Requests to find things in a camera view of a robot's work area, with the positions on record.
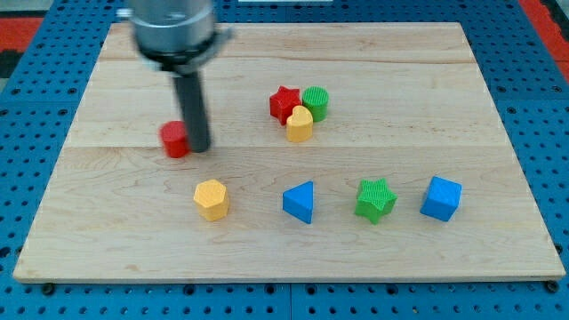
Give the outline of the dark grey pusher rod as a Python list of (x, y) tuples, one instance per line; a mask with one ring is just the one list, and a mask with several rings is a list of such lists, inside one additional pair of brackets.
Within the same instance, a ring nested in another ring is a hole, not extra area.
[(201, 77), (198, 72), (194, 72), (175, 76), (172, 80), (186, 126), (189, 147), (194, 153), (203, 153), (211, 146), (211, 135)]

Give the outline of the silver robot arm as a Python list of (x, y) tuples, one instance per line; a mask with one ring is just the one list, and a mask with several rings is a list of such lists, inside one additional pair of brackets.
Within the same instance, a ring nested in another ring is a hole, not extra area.
[(220, 28), (211, 0), (128, 0), (121, 14), (133, 27), (139, 53), (172, 74), (173, 87), (196, 153), (212, 145), (200, 69), (233, 37)]

